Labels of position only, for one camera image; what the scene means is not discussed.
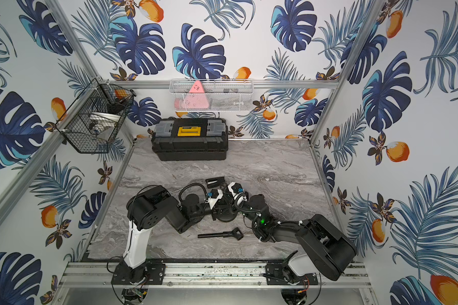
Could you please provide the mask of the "black round stand base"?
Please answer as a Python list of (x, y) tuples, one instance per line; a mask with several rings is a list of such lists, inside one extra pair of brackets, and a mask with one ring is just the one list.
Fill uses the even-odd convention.
[(231, 208), (220, 209), (216, 212), (215, 217), (220, 222), (232, 222), (237, 217), (237, 212)]

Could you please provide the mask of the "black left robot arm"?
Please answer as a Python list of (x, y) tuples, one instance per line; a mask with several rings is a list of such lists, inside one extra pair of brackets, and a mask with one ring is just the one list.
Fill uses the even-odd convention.
[(127, 203), (129, 233), (123, 262), (128, 268), (140, 268), (146, 261), (146, 249), (153, 228), (163, 219), (180, 234), (214, 213), (222, 202), (223, 191), (210, 191), (200, 183), (178, 190), (178, 197), (161, 185), (141, 189)]

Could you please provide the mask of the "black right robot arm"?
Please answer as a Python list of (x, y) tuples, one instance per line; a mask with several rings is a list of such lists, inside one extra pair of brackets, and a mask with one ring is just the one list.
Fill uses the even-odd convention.
[(298, 276), (320, 273), (336, 281), (357, 256), (352, 241), (321, 214), (302, 221), (279, 220), (262, 194), (250, 195), (236, 182), (226, 186), (222, 194), (232, 209), (251, 221), (250, 229), (258, 241), (301, 246), (304, 254), (288, 257), (288, 267)]

